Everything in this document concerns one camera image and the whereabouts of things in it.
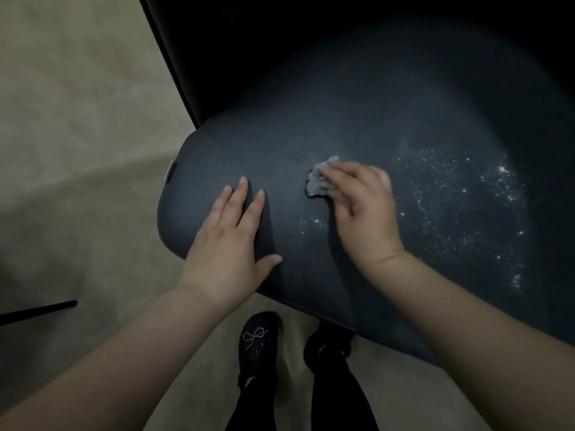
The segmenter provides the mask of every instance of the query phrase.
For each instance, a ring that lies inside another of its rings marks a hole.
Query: black pants
[[[226,431],[276,429],[274,394],[277,374],[255,377],[242,391]],[[341,352],[324,347],[313,382],[312,430],[377,430],[376,419]]]

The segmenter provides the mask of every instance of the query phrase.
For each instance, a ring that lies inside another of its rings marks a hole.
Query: shoe
[[[320,350],[327,345],[339,349],[344,358],[348,358],[351,353],[351,339],[354,335],[352,331],[342,326],[321,321],[317,331],[309,336],[305,343],[304,361],[308,368],[315,374]]]
[[[263,311],[248,319],[240,335],[240,375],[237,384],[241,390],[250,377],[275,372],[278,354],[279,316],[275,311]]]

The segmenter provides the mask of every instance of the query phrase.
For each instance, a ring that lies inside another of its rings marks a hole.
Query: beige carpet
[[[175,283],[158,238],[166,167],[193,129],[137,0],[0,0],[0,312],[77,299],[0,330],[0,413],[90,352]],[[206,341],[147,430],[223,429],[237,340],[284,321],[279,430],[309,429],[302,359],[318,321],[252,297]],[[355,339],[349,366],[382,429],[484,430],[440,369]]]

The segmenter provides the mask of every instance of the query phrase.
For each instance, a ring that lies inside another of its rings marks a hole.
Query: left hand
[[[238,308],[283,258],[270,254],[254,259],[254,238],[266,195],[260,190],[242,215],[248,180],[235,192],[226,186],[196,234],[178,286],[205,297],[225,315]]]

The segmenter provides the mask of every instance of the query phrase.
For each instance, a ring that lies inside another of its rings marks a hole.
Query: chair leg
[[[0,326],[8,325],[14,322],[23,321],[25,319],[34,318],[43,314],[51,313],[53,311],[69,309],[78,305],[78,301],[59,302],[58,304],[50,304],[43,307],[34,307],[33,309],[12,311],[10,313],[0,314]]]

